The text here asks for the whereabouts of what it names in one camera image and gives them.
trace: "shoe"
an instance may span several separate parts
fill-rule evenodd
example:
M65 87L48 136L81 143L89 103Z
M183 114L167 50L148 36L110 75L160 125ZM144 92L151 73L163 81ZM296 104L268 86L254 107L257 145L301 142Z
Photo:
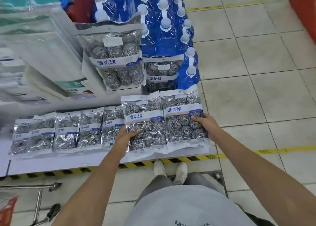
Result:
M156 160L154 163L154 173L155 176L157 175L166 175L166 170L165 170L165 166L163 165L163 163L161 162L161 160Z
M186 163L181 162L177 167L176 178L174 179L173 182L177 185L181 185L184 183L187 177L188 177L188 167Z

